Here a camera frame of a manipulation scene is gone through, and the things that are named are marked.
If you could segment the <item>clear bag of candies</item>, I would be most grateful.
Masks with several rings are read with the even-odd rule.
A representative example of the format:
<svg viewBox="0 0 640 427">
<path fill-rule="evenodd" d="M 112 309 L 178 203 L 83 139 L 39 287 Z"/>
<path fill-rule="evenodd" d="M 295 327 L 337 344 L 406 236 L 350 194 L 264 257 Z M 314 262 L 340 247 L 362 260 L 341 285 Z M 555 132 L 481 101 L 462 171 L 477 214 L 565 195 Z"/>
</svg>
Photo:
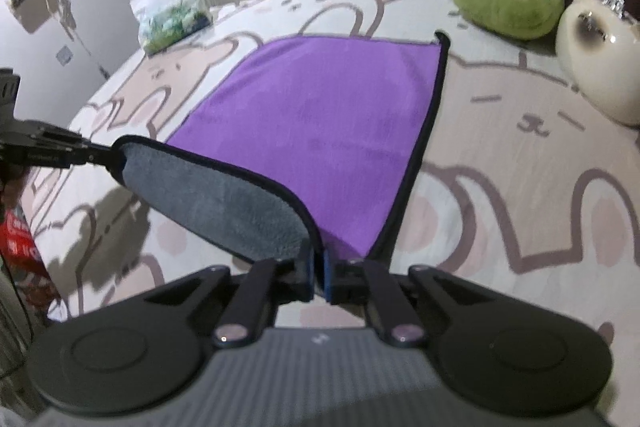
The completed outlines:
<svg viewBox="0 0 640 427">
<path fill-rule="evenodd" d="M 146 55 L 163 52 L 212 24 L 205 0 L 130 0 L 138 43 Z"/>
</svg>

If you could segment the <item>white ceramic cat figurine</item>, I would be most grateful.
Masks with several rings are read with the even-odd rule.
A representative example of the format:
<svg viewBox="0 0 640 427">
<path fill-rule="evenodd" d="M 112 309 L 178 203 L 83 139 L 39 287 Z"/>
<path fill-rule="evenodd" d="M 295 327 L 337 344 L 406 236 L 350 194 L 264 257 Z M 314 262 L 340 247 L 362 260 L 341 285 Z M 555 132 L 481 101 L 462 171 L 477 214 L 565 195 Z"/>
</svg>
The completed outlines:
<svg viewBox="0 0 640 427">
<path fill-rule="evenodd" d="M 555 53 L 563 72 L 601 113 L 639 124 L 639 20 L 620 20 L 605 0 L 573 0 L 562 14 Z"/>
</svg>

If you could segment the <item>purple and grey towel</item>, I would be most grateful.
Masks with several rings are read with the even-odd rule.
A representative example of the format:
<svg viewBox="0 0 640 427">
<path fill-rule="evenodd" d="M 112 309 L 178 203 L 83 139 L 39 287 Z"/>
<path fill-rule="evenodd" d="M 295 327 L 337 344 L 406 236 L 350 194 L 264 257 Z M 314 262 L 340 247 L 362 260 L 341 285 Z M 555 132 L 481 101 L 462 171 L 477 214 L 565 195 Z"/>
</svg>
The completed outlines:
<svg viewBox="0 0 640 427">
<path fill-rule="evenodd" d="M 248 262 L 388 261 L 450 41 L 311 36 L 243 58 L 166 142 L 125 135 L 117 180 Z"/>
</svg>

